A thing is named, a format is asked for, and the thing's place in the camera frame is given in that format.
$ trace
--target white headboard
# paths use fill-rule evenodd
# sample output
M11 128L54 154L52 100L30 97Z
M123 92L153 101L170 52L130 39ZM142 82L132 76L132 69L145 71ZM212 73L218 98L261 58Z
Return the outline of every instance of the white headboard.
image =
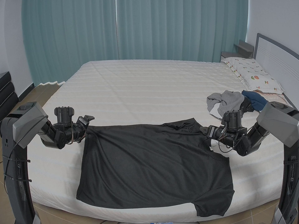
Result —
M289 103L299 109L299 55L258 33L253 58L281 84Z

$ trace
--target teal curtain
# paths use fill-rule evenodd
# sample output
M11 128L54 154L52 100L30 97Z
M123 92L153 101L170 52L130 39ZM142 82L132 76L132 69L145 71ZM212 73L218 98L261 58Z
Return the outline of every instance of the teal curtain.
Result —
M247 17L248 0L117 0L120 59L219 62Z
M66 81L82 64L118 59L115 0L23 0L34 84Z

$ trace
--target bed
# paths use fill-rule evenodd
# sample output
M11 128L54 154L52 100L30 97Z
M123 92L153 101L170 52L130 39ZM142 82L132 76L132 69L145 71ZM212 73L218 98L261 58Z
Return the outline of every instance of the bed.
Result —
M257 49L255 57L258 59L259 56L262 60L263 56ZM213 92L241 92L243 89L240 80L224 63L91 61L82 65L43 109L52 122L56 121L55 107L71 106L75 109L74 121L78 116L92 115L95 120L91 125L162 124L194 117L203 126L219 126L220 120L207 111L206 97ZM292 93L288 95L293 101ZM245 113L243 126L251 127L257 115L257 112ZM212 146L215 152L220 152L215 143ZM35 136L28 145L33 201L78 215L119 222L195 222L220 218L216 215L198 217L191 203L159 208L109 209L76 200L83 148L84 141L62 150L49 149L44 147L39 136ZM267 136L260 149L252 155L241 157L230 152L225 156L230 157L235 190L225 216L279 198L283 145L275 137Z

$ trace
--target white wall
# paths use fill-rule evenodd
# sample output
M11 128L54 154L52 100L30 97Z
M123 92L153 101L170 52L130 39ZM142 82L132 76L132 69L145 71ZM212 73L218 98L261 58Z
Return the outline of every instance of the white wall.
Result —
M249 0L246 42L261 33L299 54L299 0Z
M23 43L22 0L0 0L0 73L9 71L20 96L32 78Z

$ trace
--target blue garment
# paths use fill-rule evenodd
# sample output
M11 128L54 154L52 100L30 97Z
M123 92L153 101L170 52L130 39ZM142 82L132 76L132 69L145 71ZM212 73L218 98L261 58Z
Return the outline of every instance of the blue garment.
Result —
M245 97L251 100L251 105L253 109L257 111L262 111L262 109L265 107L265 105L268 102L264 97L262 97L257 92L242 91L242 95L244 95Z

